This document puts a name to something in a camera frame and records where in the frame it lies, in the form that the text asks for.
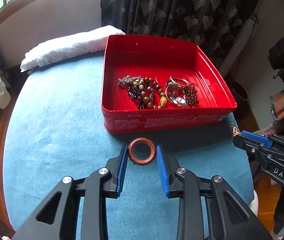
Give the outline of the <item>gold pendant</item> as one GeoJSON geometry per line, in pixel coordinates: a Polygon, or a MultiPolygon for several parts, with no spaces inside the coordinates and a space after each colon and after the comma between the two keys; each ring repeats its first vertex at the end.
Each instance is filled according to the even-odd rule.
{"type": "Polygon", "coordinates": [[[230,127],[232,128],[233,137],[241,135],[241,131],[233,123],[230,123],[230,127]]]}

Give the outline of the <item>dark crystal bead cluster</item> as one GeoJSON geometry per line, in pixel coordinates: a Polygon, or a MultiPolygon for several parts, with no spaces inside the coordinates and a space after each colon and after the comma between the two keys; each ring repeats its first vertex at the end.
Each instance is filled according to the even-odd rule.
{"type": "Polygon", "coordinates": [[[142,76],[125,76],[123,78],[118,79],[118,87],[119,88],[128,88],[130,86],[133,86],[135,82],[139,82],[141,80],[142,76]]]}

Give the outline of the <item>red metal tin box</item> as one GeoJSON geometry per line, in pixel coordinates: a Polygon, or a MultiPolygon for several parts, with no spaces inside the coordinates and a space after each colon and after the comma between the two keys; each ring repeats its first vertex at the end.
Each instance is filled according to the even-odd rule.
{"type": "Polygon", "coordinates": [[[217,124],[236,109],[236,102],[219,71],[198,45],[171,38],[112,35],[103,66],[101,109],[112,134],[151,132],[217,124]],[[154,107],[139,109],[139,100],[118,87],[125,76],[151,79],[154,107]],[[198,105],[159,107],[166,83],[195,86],[198,105]]]}

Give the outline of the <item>dark floral curtain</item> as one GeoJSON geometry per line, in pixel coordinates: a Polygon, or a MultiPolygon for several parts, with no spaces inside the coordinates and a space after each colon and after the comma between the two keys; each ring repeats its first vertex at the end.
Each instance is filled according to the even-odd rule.
{"type": "Polygon", "coordinates": [[[101,24],[197,44],[219,68],[259,0],[101,0],[101,24]]]}

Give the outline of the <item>light blue table cloth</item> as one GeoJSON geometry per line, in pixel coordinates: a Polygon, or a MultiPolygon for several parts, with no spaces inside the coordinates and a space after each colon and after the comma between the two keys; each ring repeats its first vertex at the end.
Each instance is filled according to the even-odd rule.
{"type": "MultiPolygon", "coordinates": [[[[103,53],[83,55],[28,76],[13,109],[3,154],[8,217],[18,229],[66,176],[81,179],[116,157],[135,134],[107,132],[101,111],[103,53]]],[[[226,116],[212,126],[145,133],[199,177],[222,176],[246,202],[254,198],[247,155],[234,147],[226,116]]],[[[128,163],[118,199],[107,200],[110,239],[175,239],[178,200],[163,193],[156,162],[128,163]]]]}

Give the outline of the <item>white lace folded cloth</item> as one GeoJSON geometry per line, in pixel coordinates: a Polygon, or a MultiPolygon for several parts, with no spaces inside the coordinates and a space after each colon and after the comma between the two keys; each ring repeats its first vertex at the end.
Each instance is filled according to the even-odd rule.
{"type": "Polygon", "coordinates": [[[20,70],[23,73],[36,67],[41,68],[73,57],[103,51],[108,37],[112,35],[125,35],[125,33],[112,25],[107,25],[89,32],[42,42],[25,54],[20,70]]]}

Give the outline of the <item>white rolled tube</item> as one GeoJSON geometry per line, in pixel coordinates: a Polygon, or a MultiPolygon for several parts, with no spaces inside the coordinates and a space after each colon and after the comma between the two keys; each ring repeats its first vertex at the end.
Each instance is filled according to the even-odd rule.
{"type": "Polygon", "coordinates": [[[239,31],[233,46],[226,58],[219,67],[220,74],[224,77],[231,70],[233,64],[238,59],[240,54],[244,51],[245,47],[249,44],[249,40],[254,33],[254,28],[259,24],[256,14],[252,14],[250,18],[244,23],[239,31]]]}

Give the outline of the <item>silver wrist watch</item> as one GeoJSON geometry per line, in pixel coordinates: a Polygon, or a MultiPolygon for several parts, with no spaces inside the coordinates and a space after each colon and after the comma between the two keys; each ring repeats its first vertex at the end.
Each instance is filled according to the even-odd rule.
{"type": "Polygon", "coordinates": [[[186,94],[181,85],[172,81],[167,81],[165,89],[166,97],[177,107],[186,107],[186,94]]]}

